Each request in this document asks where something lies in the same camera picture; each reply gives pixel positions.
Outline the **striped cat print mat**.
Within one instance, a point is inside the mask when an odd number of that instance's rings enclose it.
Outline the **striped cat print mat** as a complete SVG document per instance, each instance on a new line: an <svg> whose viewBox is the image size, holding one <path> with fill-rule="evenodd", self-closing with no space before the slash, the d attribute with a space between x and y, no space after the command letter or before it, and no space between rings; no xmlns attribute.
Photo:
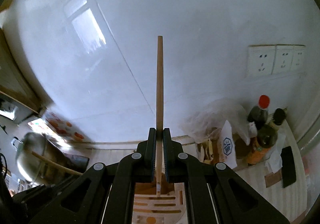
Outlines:
<svg viewBox="0 0 320 224"><path fill-rule="evenodd" d="M297 222L299 217L304 217L307 208L305 171L296 140L286 121L282 124L280 132L286 136L284 146L290 146L293 152L297 177L294 184L283 188L282 182L279 181L267 187L265 176L269 174L269 171L264 162L237 170L236 173L290 222ZM94 143L89 155L88 166L91 167L97 162L103 162L105 165L116 163L136 150L137 145L137 142Z"/></svg>

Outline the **stainless steel stock pot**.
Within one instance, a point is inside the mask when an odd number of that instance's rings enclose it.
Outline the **stainless steel stock pot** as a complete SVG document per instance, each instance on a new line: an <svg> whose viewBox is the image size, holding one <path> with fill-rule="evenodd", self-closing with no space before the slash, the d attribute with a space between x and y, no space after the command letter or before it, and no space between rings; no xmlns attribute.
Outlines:
<svg viewBox="0 0 320 224"><path fill-rule="evenodd" d="M15 163L20 174L32 184L48 185L50 181L45 178L48 166L32 152L44 156L47 148L47 139L42 134L28 132L20 141L17 137L11 140L11 145L16 150Z"/></svg>

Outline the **white blue logo packet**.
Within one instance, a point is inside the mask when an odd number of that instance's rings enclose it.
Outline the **white blue logo packet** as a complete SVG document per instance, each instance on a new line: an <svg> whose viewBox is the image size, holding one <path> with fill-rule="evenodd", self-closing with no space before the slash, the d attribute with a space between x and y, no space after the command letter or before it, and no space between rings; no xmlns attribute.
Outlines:
<svg viewBox="0 0 320 224"><path fill-rule="evenodd" d="M217 150L219 153L219 161L228 165L231 169L236 168L235 144L232 136L232 127L229 121L225 121L220 136L217 141Z"/></svg>

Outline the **brown card wallet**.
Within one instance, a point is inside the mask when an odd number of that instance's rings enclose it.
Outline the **brown card wallet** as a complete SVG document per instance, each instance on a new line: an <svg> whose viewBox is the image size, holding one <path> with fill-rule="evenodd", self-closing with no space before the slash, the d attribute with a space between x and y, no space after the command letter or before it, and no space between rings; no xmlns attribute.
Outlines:
<svg viewBox="0 0 320 224"><path fill-rule="evenodd" d="M276 183L282 180L281 170L278 170L276 173L269 173L264 176L266 188L275 185Z"/></svg>

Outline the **white tissue paper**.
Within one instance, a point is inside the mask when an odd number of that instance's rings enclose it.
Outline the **white tissue paper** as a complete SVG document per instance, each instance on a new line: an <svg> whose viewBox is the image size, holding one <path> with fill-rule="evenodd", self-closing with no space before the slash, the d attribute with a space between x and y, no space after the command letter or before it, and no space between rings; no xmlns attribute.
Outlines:
<svg viewBox="0 0 320 224"><path fill-rule="evenodd" d="M267 155L265 166L269 173L276 173L282 168L281 152L285 145L286 135L283 132L278 133L278 139L271 151Z"/></svg>

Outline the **clear plastic bag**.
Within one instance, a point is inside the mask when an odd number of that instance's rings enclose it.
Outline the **clear plastic bag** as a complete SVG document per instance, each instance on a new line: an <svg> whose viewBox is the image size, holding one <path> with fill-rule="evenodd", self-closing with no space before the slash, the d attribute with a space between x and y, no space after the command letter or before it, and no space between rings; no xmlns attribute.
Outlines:
<svg viewBox="0 0 320 224"><path fill-rule="evenodd" d="M225 121L229 121L233 134L239 135L246 145L250 143L247 111L229 98L209 103L201 111L184 119L180 129L196 143L203 143L207 139L217 140Z"/></svg>

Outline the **orange label sauce bottle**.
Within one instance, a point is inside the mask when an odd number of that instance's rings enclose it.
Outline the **orange label sauce bottle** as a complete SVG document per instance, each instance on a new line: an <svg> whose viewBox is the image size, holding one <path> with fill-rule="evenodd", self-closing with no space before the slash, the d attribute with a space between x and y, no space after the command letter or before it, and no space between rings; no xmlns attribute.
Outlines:
<svg viewBox="0 0 320 224"><path fill-rule="evenodd" d="M278 139L277 131L270 125L263 125L253 139L251 150L247 156L247 164L259 163L267 152L275 145Z"/></svg>

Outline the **red cap sauce bottle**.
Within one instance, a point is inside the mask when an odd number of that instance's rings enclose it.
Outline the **red cap sauce bottle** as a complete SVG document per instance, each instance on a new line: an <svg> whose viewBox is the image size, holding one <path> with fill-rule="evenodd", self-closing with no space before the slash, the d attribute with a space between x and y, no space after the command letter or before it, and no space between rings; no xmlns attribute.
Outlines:
<svg viewBox="0 0 320 224"><path fill-rule="evenodd" d="M269 104L270 98L267 95L261 95L258 104L251 109L247 116L247 121L249 123L254 123L258 130L267 122Z"/></svg>

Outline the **black cap sauce bottle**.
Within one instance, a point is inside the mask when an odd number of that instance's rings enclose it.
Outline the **black cap sauce bottle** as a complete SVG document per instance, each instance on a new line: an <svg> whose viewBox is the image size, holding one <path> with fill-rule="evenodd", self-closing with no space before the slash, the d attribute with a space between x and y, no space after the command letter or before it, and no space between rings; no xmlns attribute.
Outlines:
<svg viewBox="0 0 320 224"><path fill-rule="evenodd" d="M277 108L273 113L272 118L269 121L268 125L272 127L274 130L278 131L281 125L283 124L283 122L285 121L285 119L286 119L286 111L281 108Z"/></svg>

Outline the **black range hood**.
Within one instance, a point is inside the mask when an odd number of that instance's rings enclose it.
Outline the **black range hood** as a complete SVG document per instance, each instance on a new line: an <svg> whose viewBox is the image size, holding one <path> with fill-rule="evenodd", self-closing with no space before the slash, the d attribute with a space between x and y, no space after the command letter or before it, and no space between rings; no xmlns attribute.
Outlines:
<svg viewBox="0 0 320 224"><path fill-rule="evenodd" d="M41 118L46 110L18 68L1 31L1 116L15 124Z"/></svg>

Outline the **fruit cartoon wall sticker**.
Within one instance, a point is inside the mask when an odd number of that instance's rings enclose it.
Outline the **fruit cartoon wall sticker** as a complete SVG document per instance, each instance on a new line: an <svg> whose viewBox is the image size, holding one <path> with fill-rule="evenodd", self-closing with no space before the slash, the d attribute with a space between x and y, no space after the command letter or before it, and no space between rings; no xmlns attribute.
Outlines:
<svg viewBox="0 0 320 224"><path fill-rule="evenodd" d="M84 142L87 139L74 124L53 112L46 112L41 118L32 120L27 125L33 132L45 134L57 141Z"/></svg>

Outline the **white wall socket left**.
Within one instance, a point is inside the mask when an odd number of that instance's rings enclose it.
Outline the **white wall socket left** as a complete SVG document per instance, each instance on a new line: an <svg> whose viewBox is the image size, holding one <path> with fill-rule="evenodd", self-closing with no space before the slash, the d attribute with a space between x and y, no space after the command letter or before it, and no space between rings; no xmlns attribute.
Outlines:
<svg viewBox="0 0 320 224"><path fill-rule="evenodd" d="M271 75L276 55L275 45L248 47L247 77Z"/></svg>

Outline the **white wall socket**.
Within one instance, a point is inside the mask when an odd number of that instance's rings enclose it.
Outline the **white wall socket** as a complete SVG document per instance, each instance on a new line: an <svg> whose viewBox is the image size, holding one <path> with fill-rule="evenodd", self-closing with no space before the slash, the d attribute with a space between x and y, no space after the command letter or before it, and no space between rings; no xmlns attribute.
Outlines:
<svg viewBox="0 0 320 224"><path fill-rule="evenodd" d="M277 45L272 74L289 72L293 59L293 45Z"/></svg>
<svg viewBox="0 0 320 224"><path fill-rule="evenodd" d="M271 75L276 55L275 45L248 47L247 77Z"/></svg>
<svg viewBox="0 0 320 224"><path fill-rule="evenodd" d="M293 46L293 57L290 71L297 71L303 67L305 58L306 46L294 45Z"/></svg>

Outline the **white wall socket middle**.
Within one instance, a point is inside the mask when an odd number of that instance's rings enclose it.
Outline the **white wall socket middle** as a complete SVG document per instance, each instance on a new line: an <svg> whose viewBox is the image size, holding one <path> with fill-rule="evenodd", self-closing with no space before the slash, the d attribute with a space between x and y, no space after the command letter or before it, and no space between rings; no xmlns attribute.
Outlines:
<svg viewBox="0 0 320 224"><path fill-rule="evenodd" d="M289 72L293 59L293 45L277 45L272 74Z"/></svg>

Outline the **white wall socket right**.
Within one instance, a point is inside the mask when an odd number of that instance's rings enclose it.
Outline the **white wall socket right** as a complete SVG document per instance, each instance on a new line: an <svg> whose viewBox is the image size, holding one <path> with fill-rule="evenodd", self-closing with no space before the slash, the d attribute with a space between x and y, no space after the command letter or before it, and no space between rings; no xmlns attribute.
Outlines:
<svg viewBox="0 0 320 224"><path fill-rule="evenodd" d="M290 71L297 71L303 67L305 58L306 46L294 45L293 46L293 57Z"/></svg>

